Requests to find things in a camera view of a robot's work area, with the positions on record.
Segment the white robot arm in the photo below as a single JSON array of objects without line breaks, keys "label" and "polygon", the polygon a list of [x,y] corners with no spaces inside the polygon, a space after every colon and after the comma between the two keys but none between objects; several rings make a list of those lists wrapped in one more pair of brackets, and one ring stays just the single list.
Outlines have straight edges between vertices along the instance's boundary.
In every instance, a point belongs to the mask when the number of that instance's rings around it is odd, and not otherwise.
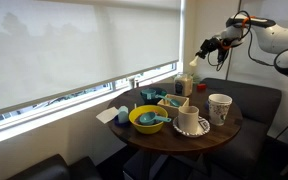
[{"label": "white robot arm", "polygon": [[228,51],[241,45],[247,35],[252,35],[252,31],[257,36],[259,48],[276,55],[272,66],[288,77],[288,28],[279,26],[271,19],[250,16],[246,11],[239,11],[230,17],[222,32],[206,39],[190,65],[195,66],[198,58],[204,59],[215,50],[218,51],[217,60],[221,65],[226,60]]}]

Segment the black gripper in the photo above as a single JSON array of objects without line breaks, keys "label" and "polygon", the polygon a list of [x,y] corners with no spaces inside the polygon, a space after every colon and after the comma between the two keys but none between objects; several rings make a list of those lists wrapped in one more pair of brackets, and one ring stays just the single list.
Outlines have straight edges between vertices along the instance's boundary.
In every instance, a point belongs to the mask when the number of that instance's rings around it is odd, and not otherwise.
[{"label": "black gripper", "polygon": [[201,59],[205,59],[206,54],[211,53],[215,50],[217,50],[218,53],[225,52],[225,50],[222,47],[222,41],[219,38],[206,39],[201,45],[200,49],[201,49],[200,51],[195,53],[195,56]]}]

